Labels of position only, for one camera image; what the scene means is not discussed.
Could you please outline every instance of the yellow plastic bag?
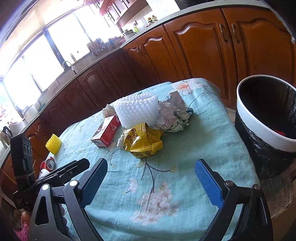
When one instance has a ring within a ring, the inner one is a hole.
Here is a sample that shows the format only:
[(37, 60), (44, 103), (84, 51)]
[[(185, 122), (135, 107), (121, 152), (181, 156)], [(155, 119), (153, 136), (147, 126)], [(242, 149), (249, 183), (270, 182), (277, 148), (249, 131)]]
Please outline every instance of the yellow plastic bag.
[(136, 158), (152, 156), (163, 148), (160, 140), (161, 130), (148, 127), (146, 123), (124, 131), (123, 148), (131, 152)]

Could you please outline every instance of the pink cloth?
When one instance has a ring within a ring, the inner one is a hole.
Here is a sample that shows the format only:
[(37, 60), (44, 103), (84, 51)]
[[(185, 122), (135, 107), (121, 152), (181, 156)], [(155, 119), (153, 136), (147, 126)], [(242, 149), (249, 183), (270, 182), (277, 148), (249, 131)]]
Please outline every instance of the pink cloth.
[(21, 241), (28, 241), (28, 233), (29, 233), (29, 228), (27, 224), (24, 223), (23, 228), (21, 231), (15, 231), (17, 236)]

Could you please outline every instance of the trash can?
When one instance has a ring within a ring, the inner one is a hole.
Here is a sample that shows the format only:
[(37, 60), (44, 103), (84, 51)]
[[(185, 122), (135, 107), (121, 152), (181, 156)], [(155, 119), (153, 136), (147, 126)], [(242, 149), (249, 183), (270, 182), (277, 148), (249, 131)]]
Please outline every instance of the trash can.
[(260, 180), (284, 172), (296, 157), (296, 89), (268, 75), (253, 75), (237, 87), (235, 128)]

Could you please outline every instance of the pot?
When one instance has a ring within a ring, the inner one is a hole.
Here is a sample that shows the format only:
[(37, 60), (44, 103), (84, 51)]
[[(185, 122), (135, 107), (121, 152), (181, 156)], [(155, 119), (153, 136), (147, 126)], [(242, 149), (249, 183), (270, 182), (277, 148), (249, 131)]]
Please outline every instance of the pot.
[(125, 38), (125, 40), (129, 40), (132, 36), (134, 36), (136, 33), (134, 33), (133, 30), (126, 30), (124, 33), (123, 33), (123, 36)]

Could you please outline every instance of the black trash bag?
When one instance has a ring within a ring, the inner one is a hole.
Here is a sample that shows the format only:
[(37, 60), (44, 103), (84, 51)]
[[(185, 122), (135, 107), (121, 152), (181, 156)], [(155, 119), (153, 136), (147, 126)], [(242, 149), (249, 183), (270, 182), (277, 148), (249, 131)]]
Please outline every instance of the black trash bag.
[(238, 112), (235, 128), (246, 145), (260, 180), (276, 177), (283, 173), (296, 158), (295, 152), (285, 152), (273, 148), (255, 135), (242, 121)]
[[(242, 83), (239, 96), (260, 122), (287, 138), (296, 139), (296, 92), (293, 88), (277, 79), (257, 76)], [(296, 152), (278, 150), (259, 138), (245, 125), (238, 111), (235, 128), (261, 180), (281, 174), (296, 158)]]

